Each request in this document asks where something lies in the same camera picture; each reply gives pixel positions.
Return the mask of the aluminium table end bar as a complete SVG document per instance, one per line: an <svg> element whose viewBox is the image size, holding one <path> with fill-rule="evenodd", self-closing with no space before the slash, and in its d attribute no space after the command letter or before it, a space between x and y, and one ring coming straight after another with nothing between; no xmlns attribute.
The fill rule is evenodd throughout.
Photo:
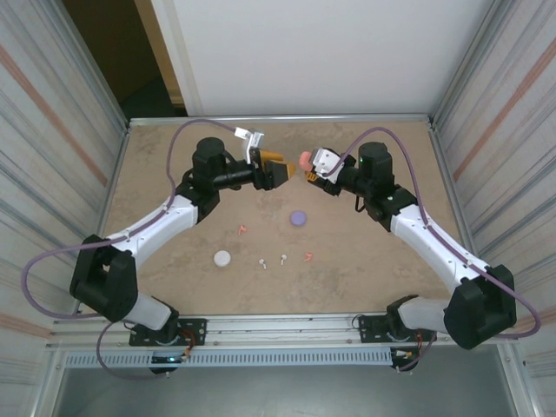
<svg viewBox="0 0 556 417"><path fill-rule="evenodd" d="M349 115L273 115L273 116L205 116L210 120L230 126L270 123L310 122L429 122L431 116L421 113L374 113ZM198 117L137 117L131 118L130 127L184 124Z"/></svg>

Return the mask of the aluminium table side bar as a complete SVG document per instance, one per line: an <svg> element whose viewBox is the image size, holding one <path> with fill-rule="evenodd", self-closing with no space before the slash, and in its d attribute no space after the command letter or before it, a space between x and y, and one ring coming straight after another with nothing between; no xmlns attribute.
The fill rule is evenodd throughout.
<svg viewBox="0 0 556 417"><path fill-rule="evenodd" d="M116 192L116 185L117 185L117 181L121 172L121 168L122 168L122 164L123 164L123 160L125 157L125 153L129 144L129 138L130 138L130 133L131 133L131 126L129 125L126 132L125 132L125 136L122 139L122 143L121 143L121 147L119 149L117 158L116 158L116 165L114 167L112 176L109 180L109 184L108 184L108 191L107 191L107 195L106 198L104 200L104 204L103 204L103 208L102 211L100 213L100 217L99 217L99 222L97 224L96 227L96 234L97 235L104 235L104 230L106 228L106 223L108 221L108 216L109 216L109 210L112 204L112 200L114 197L114 193Z"/></svg>
<svg viewBox="0 0 556 417"><path fill-rule="evenodd" d="M440 277L449 294L452 295L454 290L460 285L461 278L466 277L472 279L477 276L476 273L466 267L466 261L460 260L455 253L461 253L464 256L470 255L474 261L478 261L478 258L474 256L474 245L471 233L467 227L462 208L459 205L455 181L449 172L447 160L440 146L440 139L432 128L429 129L428 133L447 191L448 200L453 211L453 217L459 231L460 239L457 241L431 218L436 234L431 235L429 240L435 240L435 243L433 243L432 247L429 249L430 255L425 255L425 261Z"/></svg>

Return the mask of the aluminium mounting rail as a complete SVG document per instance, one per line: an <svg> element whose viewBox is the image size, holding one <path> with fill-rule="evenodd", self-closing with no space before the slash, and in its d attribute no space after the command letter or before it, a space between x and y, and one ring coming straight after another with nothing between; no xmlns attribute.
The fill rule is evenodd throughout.
<svg viewBox="0 0 556 417"><path fill-rule="evenodd" d="M195 332L201 348L337 348L360 345L367 336L377 346L402 346L402 341L358 329L355 314L237 314L205 315L205 324ZM136 333L129 324L105 319L56 321L47 348L91 350L103 347L130 348Z"/></svg>

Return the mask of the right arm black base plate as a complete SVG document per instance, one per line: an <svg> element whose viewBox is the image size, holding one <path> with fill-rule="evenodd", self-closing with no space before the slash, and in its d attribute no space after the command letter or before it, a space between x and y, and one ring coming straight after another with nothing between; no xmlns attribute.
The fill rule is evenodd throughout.
<svg viewBox="0 0 556 417"><path fill-rule="evenodd" d="M352 319L352 326L359 332L361 343L429 342L434 339L432 331L406 328L400 319L388 314L358 314Z"/></svg>

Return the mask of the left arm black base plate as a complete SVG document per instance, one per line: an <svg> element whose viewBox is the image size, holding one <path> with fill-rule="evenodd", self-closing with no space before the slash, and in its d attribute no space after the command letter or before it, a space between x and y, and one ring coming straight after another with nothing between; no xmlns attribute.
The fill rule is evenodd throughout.
<svg viewBox="0 0 556 417"><path fill-rule="evenodd" d="M162 338L161 332L148 329L142 325L134 326L130 331L131 347L196 347L205 344L207 335L206 319L179 318L174 336Z"/></svg>

